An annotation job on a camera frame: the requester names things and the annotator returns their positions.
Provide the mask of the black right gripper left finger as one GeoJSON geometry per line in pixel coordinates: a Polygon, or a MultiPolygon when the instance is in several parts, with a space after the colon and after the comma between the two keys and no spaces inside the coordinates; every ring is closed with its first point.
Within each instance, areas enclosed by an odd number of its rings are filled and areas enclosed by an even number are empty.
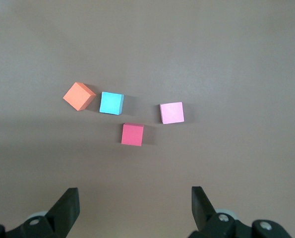
{"type": "Polygon", "coordinates": [[[79,191],[69,188],[45,215],[31,217],[11,231],[0,225],[0,238],[65,238],[79,214],[79,191]]]}

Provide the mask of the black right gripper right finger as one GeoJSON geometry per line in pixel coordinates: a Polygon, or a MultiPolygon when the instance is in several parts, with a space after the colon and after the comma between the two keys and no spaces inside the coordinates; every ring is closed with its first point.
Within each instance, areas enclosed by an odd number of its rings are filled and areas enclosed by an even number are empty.
{"type": "Polygon", "coordinates": [[[255,220],[249,227],[226,212],[216,212],[200,186],[191,190],[191,207],[197,230],[191,238],[290,238],[278,223],[255,220]]]}

